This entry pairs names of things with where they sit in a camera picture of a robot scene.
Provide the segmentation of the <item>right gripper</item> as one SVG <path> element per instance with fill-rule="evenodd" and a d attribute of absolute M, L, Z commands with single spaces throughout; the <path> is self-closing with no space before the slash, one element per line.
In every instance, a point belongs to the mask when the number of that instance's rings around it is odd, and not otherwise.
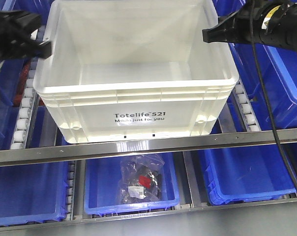
<path fill-rule="evenodd" d="M 247 0 L 233 16 L 218 17 L 218 24 L 203 29 L 205 43 L 258 43 L 297 53 L 297 2 Z"/>

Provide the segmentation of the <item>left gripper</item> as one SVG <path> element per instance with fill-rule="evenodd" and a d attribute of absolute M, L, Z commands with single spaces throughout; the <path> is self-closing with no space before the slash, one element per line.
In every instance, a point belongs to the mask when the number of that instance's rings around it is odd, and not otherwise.
<path fill-rule="evenodd" d="M 22 10 L 0 11 L 0 60 L 50 57 L 51 41 L 31 39 L 31 34 L 40 27 L 39 14 Z"/>

